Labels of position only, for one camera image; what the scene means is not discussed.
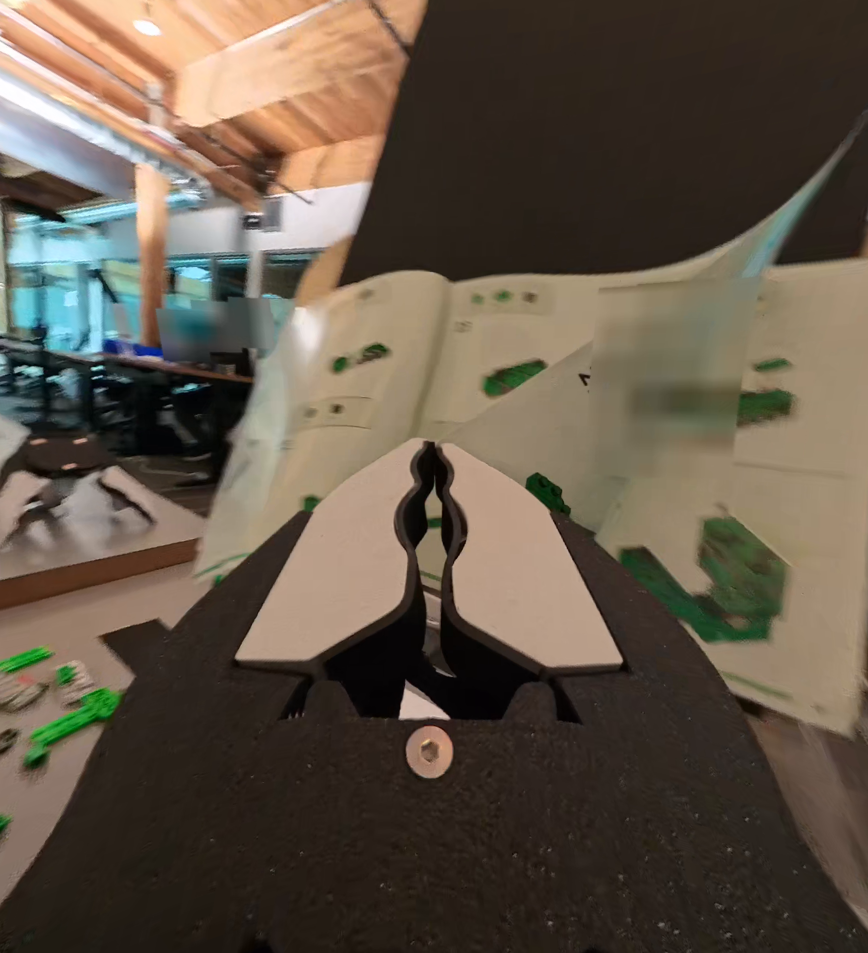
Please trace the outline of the brick instruction booklet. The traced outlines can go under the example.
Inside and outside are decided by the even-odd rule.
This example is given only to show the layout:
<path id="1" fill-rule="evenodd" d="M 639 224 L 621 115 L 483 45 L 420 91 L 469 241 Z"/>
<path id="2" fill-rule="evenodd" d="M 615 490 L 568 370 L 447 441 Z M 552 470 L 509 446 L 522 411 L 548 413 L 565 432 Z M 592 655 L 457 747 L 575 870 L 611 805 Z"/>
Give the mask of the brick instruction booklet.
<path id="1" fill-rule="evenodd" d="M 851 734 L 868 663 L 868 249 L 777 267 L 845 145 L 677 264 L 453 282 L 388 272 L 297 304 L 256 369 L 195 574 L 412 438 L 539 472 L 736 695 Z"/>

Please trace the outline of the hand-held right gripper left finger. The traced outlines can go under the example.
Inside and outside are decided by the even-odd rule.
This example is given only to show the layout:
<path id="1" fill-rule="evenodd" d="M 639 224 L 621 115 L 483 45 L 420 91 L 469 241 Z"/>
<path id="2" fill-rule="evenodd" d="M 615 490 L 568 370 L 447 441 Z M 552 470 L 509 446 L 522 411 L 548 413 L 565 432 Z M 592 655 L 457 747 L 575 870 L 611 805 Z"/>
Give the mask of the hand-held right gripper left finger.
<path id="1" fill-rule="evenodd" d="M 360 716 L 397 716 L 420 661 L 434 443 L 412 438 L 349 476 L 304 523 L 239 645 L 241 668 L 342 685 Z"/>

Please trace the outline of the wooden column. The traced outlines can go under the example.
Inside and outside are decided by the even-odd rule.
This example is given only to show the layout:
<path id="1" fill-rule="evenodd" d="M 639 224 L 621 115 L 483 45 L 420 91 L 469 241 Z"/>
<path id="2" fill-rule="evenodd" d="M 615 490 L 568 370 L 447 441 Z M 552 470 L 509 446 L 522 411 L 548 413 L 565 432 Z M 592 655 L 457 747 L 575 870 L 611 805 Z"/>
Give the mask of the wooden column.
<path id="1" fill-rule="evenodd" d="M 159 349 L 158 311 L 163 307 L 166 288 L 165 258 L 169 220 L 169 181 L 153 166 L 134 167 L 136 236 L 139 266 L 140 341 Z"/>

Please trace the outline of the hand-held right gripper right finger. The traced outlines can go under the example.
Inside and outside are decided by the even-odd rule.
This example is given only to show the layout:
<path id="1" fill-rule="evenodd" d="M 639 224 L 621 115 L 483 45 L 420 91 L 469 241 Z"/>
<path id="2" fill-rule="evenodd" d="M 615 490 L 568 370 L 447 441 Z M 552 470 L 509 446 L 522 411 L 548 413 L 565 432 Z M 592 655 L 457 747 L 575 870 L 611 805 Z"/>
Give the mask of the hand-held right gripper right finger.
<path id="1" fill-rule="evenodd" d="M 556 515 L 523 485 L 452 443 L 432 447 L 445 561 L 440 654 L 422 691 L 444 716 L 505 716 L 541 686 L 576 716 L 565 681 L 615 674 L 623 655 Z"/>

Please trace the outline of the grey desk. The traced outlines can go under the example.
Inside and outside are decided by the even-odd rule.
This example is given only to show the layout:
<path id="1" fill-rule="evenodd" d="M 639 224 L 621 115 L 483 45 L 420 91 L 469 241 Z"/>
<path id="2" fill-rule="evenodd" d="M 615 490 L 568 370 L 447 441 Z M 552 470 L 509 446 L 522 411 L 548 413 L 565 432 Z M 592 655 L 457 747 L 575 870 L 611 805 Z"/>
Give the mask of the grey desk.
<path id="1" fill-rule="evenodd" d="M 0 904 L 0 951 L 868 951 L 741 710 L 609 571 L 633 672 L 414 727 L 237 671 L 258 572 L 151 649 Z"/>

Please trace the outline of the scattered loose toy bricks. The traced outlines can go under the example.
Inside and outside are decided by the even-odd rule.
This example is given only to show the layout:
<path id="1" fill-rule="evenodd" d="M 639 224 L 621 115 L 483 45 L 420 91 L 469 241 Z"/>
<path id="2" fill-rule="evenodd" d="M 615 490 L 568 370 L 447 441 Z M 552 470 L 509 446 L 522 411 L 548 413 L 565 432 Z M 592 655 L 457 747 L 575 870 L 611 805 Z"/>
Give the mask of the scattered loose toy bricks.
<path id="1" fill-rule="evenodd" d="M 42 771 L 55 749 L 73 736 L 109 721 L 123 692 L 101 685 L 83 661 L 62 661 L 44 673 L 56 652 L 38 645 L 0 660 L 0 716 L 16 720 L 46 697 L 59 705 L 56 717 L 20 727 L 16 722 L 0 729 L 0 758 L 16 752 L 24 776 Z"/>

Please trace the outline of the long background table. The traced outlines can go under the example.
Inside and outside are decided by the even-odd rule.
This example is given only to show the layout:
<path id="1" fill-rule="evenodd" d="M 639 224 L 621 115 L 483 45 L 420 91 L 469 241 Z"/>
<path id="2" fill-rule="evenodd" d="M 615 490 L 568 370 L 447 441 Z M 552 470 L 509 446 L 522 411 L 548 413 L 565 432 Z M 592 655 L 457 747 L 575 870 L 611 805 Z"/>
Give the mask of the long background table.
<path id="1" fill-rule="evenodd" d="M 39 367 L 41 403 L 37 421 L 49 424 L 53 400 L 49 390 L 51 375 L 74 370 L 78 376 L 80 420 L 87 431 L 106 429 L 103 411 L 94 395 L 98 390 L 118 389 L 118 407 L 123 416 L 110 423 L 121 434 L 119 448 L 126 456 L 182 455 L 183 443 L 169 425 L 159 422 L 159 413 L 172 407 L 174 387 L 195 383 L 203 388 L 245 390 L 252 384 L 249 376 L 223 375 L 200 368 L 166 362 L 154 356 L 124 356 L 114 353 L 78 353 L 54 351 L 42 343 L 0 337 L 0 353 L 11 368 Z"/>

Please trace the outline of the raised black wood-edged table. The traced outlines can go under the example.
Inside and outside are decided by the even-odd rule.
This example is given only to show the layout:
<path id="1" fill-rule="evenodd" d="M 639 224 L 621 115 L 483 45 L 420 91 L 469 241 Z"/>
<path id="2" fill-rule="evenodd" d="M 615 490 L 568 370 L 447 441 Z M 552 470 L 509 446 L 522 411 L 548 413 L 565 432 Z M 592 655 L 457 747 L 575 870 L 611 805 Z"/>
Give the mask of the raised black wood-edged table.
<path id="1" fill-rule="evenodd" d="M 785 204 L 777 257 L 868 232 L 868 1 L 428 4 L 340 286 L 639 272 Z"/>

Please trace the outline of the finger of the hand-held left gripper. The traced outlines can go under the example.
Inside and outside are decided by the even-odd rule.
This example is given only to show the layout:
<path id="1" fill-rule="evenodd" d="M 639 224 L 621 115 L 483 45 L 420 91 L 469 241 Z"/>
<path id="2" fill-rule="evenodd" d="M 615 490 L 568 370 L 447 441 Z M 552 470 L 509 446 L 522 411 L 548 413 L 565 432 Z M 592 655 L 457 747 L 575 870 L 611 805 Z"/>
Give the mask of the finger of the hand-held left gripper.
<path id="1" fill-rule="evenodd" d="M 0 550 L 61 502 L 52 480 L 25 470 L 11 473 L 0 489 Z"/>
<path id="2" fill-rule="evenodd" d="M 150 526 L 157 523 L 155 495 L 128 471 L 118 465 L 111 465 L 98 470 L 94 476 L 97 486 L 107 495 L 114 511 L 131 510 Z"/>

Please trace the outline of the wood-edged side desk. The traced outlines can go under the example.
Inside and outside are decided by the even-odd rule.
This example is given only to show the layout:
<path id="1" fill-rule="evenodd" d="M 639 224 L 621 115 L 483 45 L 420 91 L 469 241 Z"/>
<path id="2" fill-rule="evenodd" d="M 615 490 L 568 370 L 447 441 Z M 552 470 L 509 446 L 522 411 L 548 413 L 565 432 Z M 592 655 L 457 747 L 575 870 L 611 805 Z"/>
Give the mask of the wood-edged side desk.
<path id="1" fill-rule="evenodd" d="M 195 558 L 202 518 L 150 490 L 158 513 L 150 526 L 131 510 L 114 511 L 94 474 L 49 478 L 62 502 L 0 550 L 0 611 Z"/>

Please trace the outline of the silver ceiling duct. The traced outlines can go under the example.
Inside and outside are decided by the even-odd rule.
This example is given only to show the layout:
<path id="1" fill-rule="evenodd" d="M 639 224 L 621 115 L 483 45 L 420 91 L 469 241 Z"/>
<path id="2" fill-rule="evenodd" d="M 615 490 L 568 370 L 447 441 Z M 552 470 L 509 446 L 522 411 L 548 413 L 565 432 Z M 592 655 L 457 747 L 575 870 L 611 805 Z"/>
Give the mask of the silver ceiling duct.
<path id="1" fill-rule="evenodd" d="M 210 183 L 63 105 L 0 68 L 0 154 L 86 190 L 121 200 L 134 193 L 138 166 L 155 169 L 171 190 L 198 203 Z"/>

